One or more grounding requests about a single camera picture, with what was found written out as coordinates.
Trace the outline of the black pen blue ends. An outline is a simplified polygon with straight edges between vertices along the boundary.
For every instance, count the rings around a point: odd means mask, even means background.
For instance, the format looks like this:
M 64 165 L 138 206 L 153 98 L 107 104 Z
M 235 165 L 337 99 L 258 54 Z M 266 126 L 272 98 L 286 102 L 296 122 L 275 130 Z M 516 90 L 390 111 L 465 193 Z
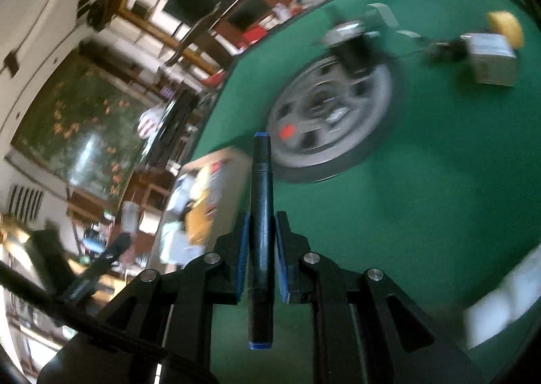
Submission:
M 254 136 L 249 231 L 249 346 L 252 350 L 269 349 L 273 342 L 275 225 L 270 140 L 267 132 Z

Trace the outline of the white pill bottle green label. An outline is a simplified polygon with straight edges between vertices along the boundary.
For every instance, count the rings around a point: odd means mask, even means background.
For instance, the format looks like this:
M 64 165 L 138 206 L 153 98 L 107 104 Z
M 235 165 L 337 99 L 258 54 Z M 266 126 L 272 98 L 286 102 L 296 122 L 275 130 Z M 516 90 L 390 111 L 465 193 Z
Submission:
M 527 313 L 539 299 L 540 246 L 537 246 L 495 290 L 464 312 L 466 347 L 472 349 L 495 337 Z

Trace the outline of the small white medicine box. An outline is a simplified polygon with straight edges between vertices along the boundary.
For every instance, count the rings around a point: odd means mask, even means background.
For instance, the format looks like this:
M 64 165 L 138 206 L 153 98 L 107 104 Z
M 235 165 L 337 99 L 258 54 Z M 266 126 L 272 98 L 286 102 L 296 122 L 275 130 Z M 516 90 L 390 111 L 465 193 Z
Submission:
M 476 82 L 514 86 L 518 59 L 507 38 L 495 33 L 467 33 L 460 37 L 466 47 Z

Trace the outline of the cardboard box tray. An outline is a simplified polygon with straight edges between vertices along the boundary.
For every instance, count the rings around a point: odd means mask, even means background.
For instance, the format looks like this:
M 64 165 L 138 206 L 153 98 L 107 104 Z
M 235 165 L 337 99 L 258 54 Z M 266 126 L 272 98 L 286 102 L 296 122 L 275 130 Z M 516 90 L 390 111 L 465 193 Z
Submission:
M 168 195 L 147 267 L 182 268 L 229 233 L 247 188 L 251 159 L 228 147 L 185 164 Z

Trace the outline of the large green floral painting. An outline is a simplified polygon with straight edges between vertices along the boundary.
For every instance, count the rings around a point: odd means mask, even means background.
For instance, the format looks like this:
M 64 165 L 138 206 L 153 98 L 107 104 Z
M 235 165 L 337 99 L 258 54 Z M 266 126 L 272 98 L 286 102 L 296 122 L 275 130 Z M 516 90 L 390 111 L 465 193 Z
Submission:
M 143 148 L 138 121 L 147 109 L 71 53 L 42 86 L 12 145 L 72 187 L 117 205 Z

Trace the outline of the round grey table control panel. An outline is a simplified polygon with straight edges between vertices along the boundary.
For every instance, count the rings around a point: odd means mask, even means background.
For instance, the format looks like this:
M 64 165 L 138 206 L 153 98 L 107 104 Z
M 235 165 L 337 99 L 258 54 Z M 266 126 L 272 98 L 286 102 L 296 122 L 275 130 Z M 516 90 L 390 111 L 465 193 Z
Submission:
M 317 182 L 358 165 L 388 136 L 402 105 L 396 59 L 380 54 L 373 70 L 357 79 L 332 55 L 314 60 L 282 88 L 268 111 L 275 176 Z

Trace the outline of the black side table white legs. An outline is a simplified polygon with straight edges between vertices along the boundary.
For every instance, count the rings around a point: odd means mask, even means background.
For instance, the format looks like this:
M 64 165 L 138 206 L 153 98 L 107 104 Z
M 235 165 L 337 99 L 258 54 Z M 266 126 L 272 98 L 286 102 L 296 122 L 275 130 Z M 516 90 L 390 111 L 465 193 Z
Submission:
M 139 169 L 165 168 L 198 103 L 199 96 L 192 91 L 183 91 L 168 103 L 157 128 L 144 143 L 137 161 Z

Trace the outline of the red white plastic bag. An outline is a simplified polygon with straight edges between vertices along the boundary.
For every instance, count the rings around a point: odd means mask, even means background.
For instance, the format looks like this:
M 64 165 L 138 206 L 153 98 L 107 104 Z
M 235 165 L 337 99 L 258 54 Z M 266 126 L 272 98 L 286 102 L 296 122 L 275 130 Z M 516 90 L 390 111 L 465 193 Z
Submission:
M 156 133 L 164 116 L 166 106 L 157 105 L 146 110 L 138 120 L 138 136 L 141 139 L 148 139 Z

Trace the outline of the black cylindrical motor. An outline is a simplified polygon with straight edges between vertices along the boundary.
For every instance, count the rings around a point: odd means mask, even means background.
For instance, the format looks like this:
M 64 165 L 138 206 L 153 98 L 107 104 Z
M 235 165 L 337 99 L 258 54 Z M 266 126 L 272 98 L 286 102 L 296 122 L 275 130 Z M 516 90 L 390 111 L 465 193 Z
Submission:
M 353 80 L 371 74 L 378 65 L 378 54 L 360 20 L 346 21 L 332 27 L 323 36 L 322 43 Z

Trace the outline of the wooden shelf unit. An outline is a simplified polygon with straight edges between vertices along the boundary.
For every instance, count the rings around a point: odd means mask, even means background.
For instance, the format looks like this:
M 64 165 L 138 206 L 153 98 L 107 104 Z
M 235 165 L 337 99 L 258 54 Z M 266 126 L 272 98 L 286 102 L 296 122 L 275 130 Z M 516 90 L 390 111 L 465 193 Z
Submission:
M 161 42 L 164 47 L 171 49 L 173 52 L 172 57 L 176 62 L 178 62 L 180 58 L 186 59 L 188 63 L 198 67 L 209 75 L 216 74 L 220 71 L 219 67 L 211 65 L 211 63 L 203 59 L 199 53 L 190 49 L 187 42 L 176 40 L 173 36 L 166 34 L 162 29 L 151 23 L 148 18 L 140 18 L 134 12 L 128 10 L 127 1 L 128 0 L 107 0 L 103 18 L 104 22 L 109 22 L 114 16 L 123 18 L 144 33 L 153 37 L 155 40 Z

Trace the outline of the wooden chair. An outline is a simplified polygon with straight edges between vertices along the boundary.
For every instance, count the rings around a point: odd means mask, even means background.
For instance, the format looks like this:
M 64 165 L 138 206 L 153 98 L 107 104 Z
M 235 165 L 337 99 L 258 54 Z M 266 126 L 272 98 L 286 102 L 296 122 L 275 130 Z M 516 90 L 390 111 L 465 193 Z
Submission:
M 210 29 L 222 16 L 222 5 L 218 2 L 213 10 L 200 18 L 178 42 L 173 55 L 163 63 L 172 67 L 184 59 L 191 65 L 213 75 L 227 69 L 233 63 L 233 56 L 211 35 Z

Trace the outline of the small black connector block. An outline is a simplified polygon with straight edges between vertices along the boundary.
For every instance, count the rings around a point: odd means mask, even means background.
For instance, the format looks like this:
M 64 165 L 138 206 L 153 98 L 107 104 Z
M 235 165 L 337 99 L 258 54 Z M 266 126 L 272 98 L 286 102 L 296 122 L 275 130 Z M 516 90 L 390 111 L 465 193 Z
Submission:
M 466 42 L 461 39 L 440 40 L 431 42 L 427 48 L 430 62 L 462 62 L 468 57 Z

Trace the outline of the yellow tape roll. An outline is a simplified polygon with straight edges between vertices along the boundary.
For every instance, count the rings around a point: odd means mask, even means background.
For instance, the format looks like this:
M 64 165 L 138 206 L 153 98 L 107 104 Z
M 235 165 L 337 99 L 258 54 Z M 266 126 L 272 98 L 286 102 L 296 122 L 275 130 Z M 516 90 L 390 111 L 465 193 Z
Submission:
M 489 29 L 504 36 L 515 49 L 524 48 L 524 31 L 518 19 L 509 11 L 492 11 L 487 14 Z

